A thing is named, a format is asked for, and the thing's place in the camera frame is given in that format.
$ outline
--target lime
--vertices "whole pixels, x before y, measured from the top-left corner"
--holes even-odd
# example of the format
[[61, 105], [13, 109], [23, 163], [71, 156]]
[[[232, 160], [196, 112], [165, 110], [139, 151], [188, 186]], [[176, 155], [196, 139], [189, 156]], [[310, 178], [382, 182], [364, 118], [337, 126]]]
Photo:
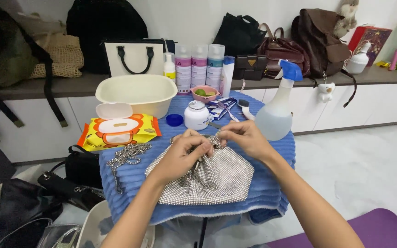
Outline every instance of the lime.
[[196, 90], [195, 93], [197, 95], [199, 95], [199, 96], [202, 96], [202, 97], [206, 96], [206, 92], [204, 90], [202, 90], [202, 89]]

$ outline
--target white pump bottle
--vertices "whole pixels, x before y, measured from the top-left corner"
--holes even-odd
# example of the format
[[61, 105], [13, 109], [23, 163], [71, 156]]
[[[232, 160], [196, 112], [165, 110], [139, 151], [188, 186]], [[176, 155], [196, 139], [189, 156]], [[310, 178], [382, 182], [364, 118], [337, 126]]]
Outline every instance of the white pump bottle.
[[292, 127], [292, 114], [289, 96], [295, 81], [302, 81], [303, 75], [298, 65], [280, 59], [280, 73], [275, 79], [282, 77], [278, 91], [273, 99], [264, 105], [255, 116], [255, 124], [268, 140], [284, 138]]

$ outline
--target pink bowl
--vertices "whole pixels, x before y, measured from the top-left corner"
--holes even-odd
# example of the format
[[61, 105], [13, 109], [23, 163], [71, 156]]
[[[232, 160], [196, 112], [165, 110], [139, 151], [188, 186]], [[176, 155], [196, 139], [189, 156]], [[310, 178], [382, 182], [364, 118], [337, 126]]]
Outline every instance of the pink bowl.
[[[212, 97], [199, 96], [199, 95], [197, 95], [195, 93], [196, 90], [198, 90], [198, 89], [202, 89], [206, 93], [213, 92], [213, 93], [215, 93], [215, 95], [213, 95]], [[192, 98], [194, 98], [194, 100], [201, 101], [201, 102], [204, 102], [204, 103], [208, 103], [210, 101], [214, 101], [217, 98], [217, 96], [221, 95], [216, 89], [214, 89], [211, 86], [197, 86], [197, 87], [191, 88], [190, 90], [192, 92]]]

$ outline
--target rhinestone bag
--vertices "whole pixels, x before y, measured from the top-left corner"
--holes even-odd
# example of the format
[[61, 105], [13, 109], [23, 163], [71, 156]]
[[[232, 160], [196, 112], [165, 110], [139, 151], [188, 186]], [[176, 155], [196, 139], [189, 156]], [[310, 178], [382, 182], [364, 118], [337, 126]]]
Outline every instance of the rhinestone bag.
[[[213, 205], [246, 200], [254, 167], [233, 149], [221, 147], [216, 136], [208, 139], [214, 145], [212, 157], [202, 156], [185, 176], [168, 183], [159, 203]], [[170, 147], [171, 145], [150, 164], [145, 171], [146, 177]]]

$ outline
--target blue striped towel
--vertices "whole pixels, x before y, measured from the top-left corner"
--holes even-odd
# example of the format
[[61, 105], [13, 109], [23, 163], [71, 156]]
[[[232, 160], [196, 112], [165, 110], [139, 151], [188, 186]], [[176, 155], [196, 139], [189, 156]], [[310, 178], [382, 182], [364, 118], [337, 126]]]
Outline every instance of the blue striped towel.
[[[230, 96], [236, 99], [249, 101], [250, 111], [253, 115], [256, 115], [257, 111], [264, 105], [262, 102], [239, 92], [231, 91]], [[192, 100], [191, 95], [175, 96], [169, 106], [168, 114], [176, 113], [183, 115], [187, 104]], [[231, 109], [231, 112], [234, 114], [241, 112], [241, 108], [235, 105]], [[219, 121], [215, 121], [215, 123], [225, 125], [229, 123], [229, 121], [230, 117], [226, 114]], [[118, 181], [124, 190], [123, 194], [118, 194], [116, 192], [113, 174], [111, 169], [106, 166], [106, 163], [114, 158], [114, 153], [121, 148], [105, 149], [100, 152], [99, 164], [101, 165], [102, 185], [114, 223], [119, 220], [125, 208], [137, 194], [137, 191], [145, 180], [144, 173], [146, 167], [168, 147], [169, 139], [172, 136], [183, 133], [186, 130], [184, 125], [179, 127], [168, 126], [164, 118], [159, 120], [159, 127], [163, 136], [156, 137], [150, 141], [152, 148], [145, 154], [139, 155], [142, 159], [141, 162], [137, 165], [124, 164], [117, 169]], [[217, 129], [211, 126], [200, 131], [202, 134], [211, 135], [214, 135], [216, 132]], [[292, 132], [289, 132], [279, 141], [270, 141], [270, 144], [284, 157], [292, 168], [295, 168], [295, 140]], [[246, 212], [249, 212], [249, 217], [253, 224], [261, 224], [272, 218], [282, 217], [284, 215], [287, 211], [289, 202], [286, 196], [281, 192], [278, 182], [272, 177], [268, 169], [259, 161], [246, 155], [234, 142], [229, 142], [228, 145], [254, 166], [255, 172], [247, 199], [237, 203], [204, 206], [172, 206], [157, 204], [150, 220], [152, 225], [160, 224], [181, 216], [215, 217]]]

